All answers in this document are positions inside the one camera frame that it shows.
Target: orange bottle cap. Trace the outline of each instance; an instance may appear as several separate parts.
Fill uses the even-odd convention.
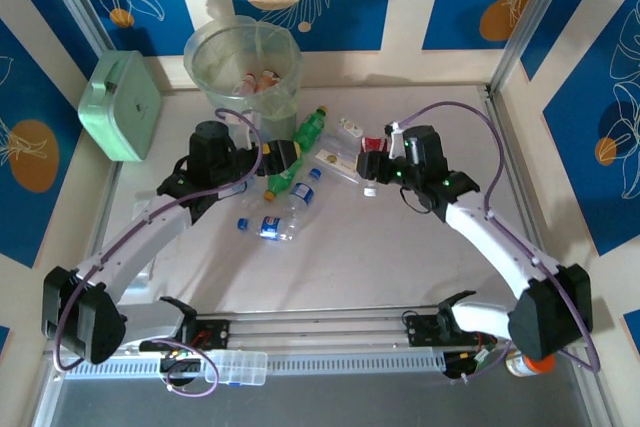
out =
[[[546,359],[542,359],[539,361],[531,360],[529,357],[525,355],[524,362],[534,372],[538,374],[544,374],[547,372],[551,372],[556,365],[556,358],[553,355],[550,355]]]

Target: plastic cup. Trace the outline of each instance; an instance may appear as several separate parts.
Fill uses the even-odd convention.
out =
[[[214,108],[255,111],[262,117],[263,140],[293,139],[302,54],[288,30],[245,16],[213,20],[187,41],[184,66]],[[278,74],[280,81],[253,95],[232,94],[246,74],[259,79],[265,70]]]

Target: blue label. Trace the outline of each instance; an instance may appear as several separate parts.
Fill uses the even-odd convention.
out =
[[[311,199],[313,199],[313,189],[309,187],[307,184],[303,184],[302,182],[298,182],[293,189],[291,189],[291,195],[295,195],[296,197],[300,197],[304,200],[304,203],[309,205]]]
[[[278,224],[279,217],[265,217],[262,221],[262,229],[260,229],[260,237],[266,240],[278,240]]]

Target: green plastic bottle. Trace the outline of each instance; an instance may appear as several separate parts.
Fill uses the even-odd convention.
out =
[[[296,176],[296,173],[298,172],[298,170],[300,170],[300,167],[302,167],[303,163],[304,160],[302,157],[300,157],[291,165],[291,167],[289,167],[281,174],[270,176],[267,184],[267,191],[264,193],[265,200],[273,202],[273,200],[276,198],[276,195],[287,190],[291,185],[291,181],[293,181],[293,178]]]
[[[316,111],[298,128],[293,136],[293,140],[300,144],[300,149],[307,153],[313,147],[322,129],[324,129],[324,118],[327,115],[327,108],[318,107]]]

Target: mint green box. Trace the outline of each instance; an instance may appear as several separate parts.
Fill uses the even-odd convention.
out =
[[[151,147],[162,95],[137,51],[107,51],[78,106],[78,116],[111,160],[142,161]]]

